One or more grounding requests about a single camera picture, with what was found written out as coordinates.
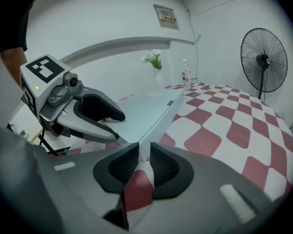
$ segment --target checkered tablecloth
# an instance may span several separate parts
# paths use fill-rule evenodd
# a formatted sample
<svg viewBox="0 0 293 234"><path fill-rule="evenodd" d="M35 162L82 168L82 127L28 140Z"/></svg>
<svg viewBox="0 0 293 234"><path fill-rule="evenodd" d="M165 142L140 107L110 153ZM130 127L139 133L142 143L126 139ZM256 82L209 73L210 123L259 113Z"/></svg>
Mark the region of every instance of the checkered tablecloth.
<svg viewBox="0 0 293 234"><path fill-rule="evenodd" d="M225 85L193 83L185 90L183 105L160 143L224 162L271 200L293 186L293 138L283 119L259 99ZM81 140L68 155L117 145ZM125 187L131 226L152 203L153 187L149 162L140 162Z"/></svg>

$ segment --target robotic arm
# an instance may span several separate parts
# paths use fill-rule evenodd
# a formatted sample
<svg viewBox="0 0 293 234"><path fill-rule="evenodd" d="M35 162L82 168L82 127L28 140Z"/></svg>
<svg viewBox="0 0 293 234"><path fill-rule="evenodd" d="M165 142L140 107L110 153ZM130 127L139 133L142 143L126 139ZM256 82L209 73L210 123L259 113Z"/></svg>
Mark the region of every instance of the robotic arm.
<svg viewBox="0 0 293 234"><path fill-rule="evenodd" d="M58 137L71 135L101 143L119 138L99 121L124 121L118 105L99 90L84 87L71 68L50 55L21 66L23 101L42 127Z"/></svg>

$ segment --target fan stand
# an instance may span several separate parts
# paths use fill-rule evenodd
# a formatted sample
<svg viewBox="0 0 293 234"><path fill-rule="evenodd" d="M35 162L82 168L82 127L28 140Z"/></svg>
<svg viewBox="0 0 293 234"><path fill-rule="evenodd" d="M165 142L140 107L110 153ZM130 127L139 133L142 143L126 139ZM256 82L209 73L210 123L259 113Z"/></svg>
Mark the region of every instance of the fan stand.
<svg viewBox="0 0 293 234"><path fill-rule="evenodd" d="M260 89L259 89L259 95L258 95L258 99L260 99L262 96L262 92L263 92L264 72L265 72L265 69L268 69L271 61L270 61L269 57L265 54L265 51L264 51L263 55L258 55L256 57L256 61L257 61L258 66L262 68Z"/></svg>

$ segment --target water bottle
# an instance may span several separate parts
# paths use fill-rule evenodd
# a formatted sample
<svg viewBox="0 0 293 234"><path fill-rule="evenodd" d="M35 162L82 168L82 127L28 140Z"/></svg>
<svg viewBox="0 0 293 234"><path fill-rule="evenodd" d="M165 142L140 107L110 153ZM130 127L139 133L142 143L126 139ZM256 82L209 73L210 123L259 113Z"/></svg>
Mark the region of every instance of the water bottle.
<svg viewBox="0 0 293 234"><path fill-rule="evenodd" d="M184 89L191 88L191 78L190 78L190 69L187 66L187 59L182 60L184 62L182 66L182 82Z"/></svg>

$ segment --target black fan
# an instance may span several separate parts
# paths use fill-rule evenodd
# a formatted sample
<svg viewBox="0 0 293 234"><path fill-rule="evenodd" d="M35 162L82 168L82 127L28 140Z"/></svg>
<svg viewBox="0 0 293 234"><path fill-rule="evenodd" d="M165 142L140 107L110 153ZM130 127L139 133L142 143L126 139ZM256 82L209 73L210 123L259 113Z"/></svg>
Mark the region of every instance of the black fan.
<svg viewBox="0 0 293 234"><path fill-rule="evenodd" d="M278 89L288 71L288 60L282 43L272 32L256 28L243 38L241 61L246 77L254 88L270 93Z"/></svg>

